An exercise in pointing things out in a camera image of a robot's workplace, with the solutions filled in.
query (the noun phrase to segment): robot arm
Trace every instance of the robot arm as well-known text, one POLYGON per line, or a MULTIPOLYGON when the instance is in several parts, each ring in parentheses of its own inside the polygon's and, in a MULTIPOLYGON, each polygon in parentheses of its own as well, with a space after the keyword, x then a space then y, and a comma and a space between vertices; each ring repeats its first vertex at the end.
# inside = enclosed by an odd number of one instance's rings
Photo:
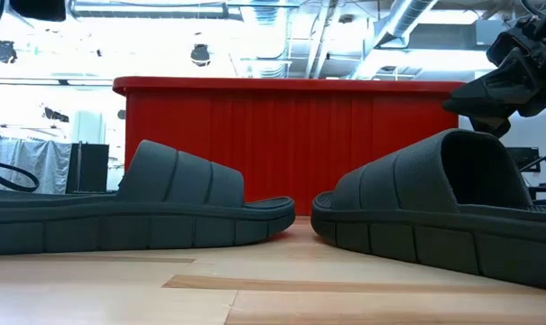
POLYGON ((546 108, 546 16, 520 19, 499 34, 487 58, 498 68, 455 89, 443 107, 468 116, 475 130, 501 137, 515 111, 535 116, 546 108))

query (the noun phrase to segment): pipe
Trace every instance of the pipe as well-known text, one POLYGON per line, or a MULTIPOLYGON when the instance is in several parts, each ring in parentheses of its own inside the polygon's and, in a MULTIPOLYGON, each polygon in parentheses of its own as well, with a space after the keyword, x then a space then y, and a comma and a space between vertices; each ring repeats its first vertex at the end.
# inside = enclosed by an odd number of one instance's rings
POLYGON ((319 19, 317 28, 315 29, 314 37, 310 42, 309 50, 309 61, 307 62, 307 69, 305 70, 305 79, 310 77, 310 71, 312 70, 312 65, 317 58, 317 52, 319 51, 320 40, 323 33, 325 32, 325 24, 327 23, 327 15, 329 14, 329 3, 330 0, 323 0, 320 3, 319 19))
POLYGON ((395 0, 391 6, 389 15, 375 23, 375 35, 368 42, 368 51, 362 62, 357 65, 352 74, 352 79, 358 78, 359 71, 364 64, 370 64, 371 50, 395 39, 406 39, 413 31, 419 17, 429 11, 437 0, 395 0))
POLYGON ((243 21, 236 9, 229 12, 224 4, 158 6, 128 3, 90 3, 72 1, 70 14, 75 18, 148 18, 148 19, 229 19, 243 21))
POLYGON ((314 79, 319 78, 320 71, 323 69, 323 64, 325 64, 325 60, 327 59, 327 53, 329 53, 330 37, 338 25, 338 19, 341 16, 341 8, 345 6, 345 0, 333 0, 331 3, 335 4, 335 7, 333 8, 329 27, 326 30, 328 37, 325 38, 325 41, 320 45, 319 59, 317 60, 317 66, 315 67, 315 73, 313 75, 314 79))
MULTIPOLYGON (((258 35, 265 44, 257 49, 258 59, 284 60, 287 57, 287 9, 281 8, 278 0, 253 0, 254 7, 243 7, 241 12, 246 18, 245 23, 254 23, 258 28, 258 35)), ((261 78, 286 78, 288 68, 286 63, 271 61, 259 66, 261 78)))

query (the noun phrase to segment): white curtain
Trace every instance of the white curtain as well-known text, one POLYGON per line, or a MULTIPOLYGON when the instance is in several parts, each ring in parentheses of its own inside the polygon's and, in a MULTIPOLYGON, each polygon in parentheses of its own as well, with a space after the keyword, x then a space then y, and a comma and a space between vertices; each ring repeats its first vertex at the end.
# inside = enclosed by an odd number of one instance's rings
MULTIPOLYGON (((53 141, 0 141, 0 163, 10 164, 31 172, 40 180, 35 193, 64 194, 68 179, 72 144, 53 141)), ((16 184, 32 186, 20 173, 0 168, 0 176, 16 184)), ((0 185, 0 190, 8 190, 0 185)))

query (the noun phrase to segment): red container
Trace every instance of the red container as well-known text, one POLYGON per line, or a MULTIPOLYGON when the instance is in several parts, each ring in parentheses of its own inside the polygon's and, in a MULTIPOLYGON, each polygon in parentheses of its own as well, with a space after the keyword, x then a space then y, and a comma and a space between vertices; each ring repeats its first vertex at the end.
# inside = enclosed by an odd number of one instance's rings
POLYGON ((357 166, 457 127, 455 82, 124 77, 126 166, 148 139, 241 171, 245 198, 315 195, 357 166))

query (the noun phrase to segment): gray slide sandal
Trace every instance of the gray slide sandal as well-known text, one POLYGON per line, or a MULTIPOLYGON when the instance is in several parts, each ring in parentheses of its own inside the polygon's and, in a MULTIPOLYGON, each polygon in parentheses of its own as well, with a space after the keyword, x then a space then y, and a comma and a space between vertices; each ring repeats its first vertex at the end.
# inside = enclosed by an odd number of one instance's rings
POLYGON ((0 255, 237 246, 294 221, 294 202, 244 202, 240 172, 143 141, 116 195, 0 190, 0 255))
POLYGON ((360 167, 311 223, 334 246, 546 289, 546 205, 492 135, 448 130, 360 167))

